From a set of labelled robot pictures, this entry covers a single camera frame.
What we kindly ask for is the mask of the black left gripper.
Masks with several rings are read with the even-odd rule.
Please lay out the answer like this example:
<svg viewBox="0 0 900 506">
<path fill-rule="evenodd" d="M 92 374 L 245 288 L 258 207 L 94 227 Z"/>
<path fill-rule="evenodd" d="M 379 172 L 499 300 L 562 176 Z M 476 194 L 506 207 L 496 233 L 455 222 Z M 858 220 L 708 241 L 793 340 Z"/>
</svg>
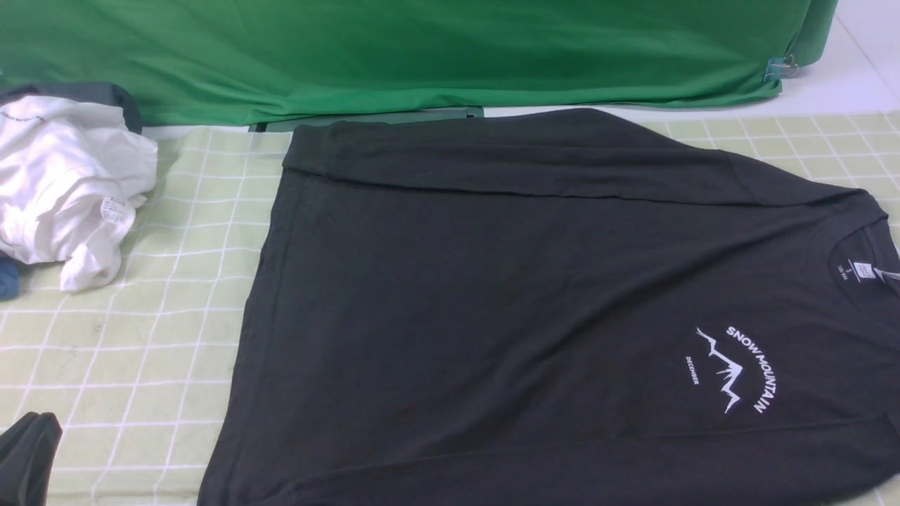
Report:
<svg viewBox="0 0 900 506">
<path fill-rule="evenodd" d="M 29 411 L 1 436 L 1 504 L 45 505 L 63 429 L 54 413 Z"/>
</svg>

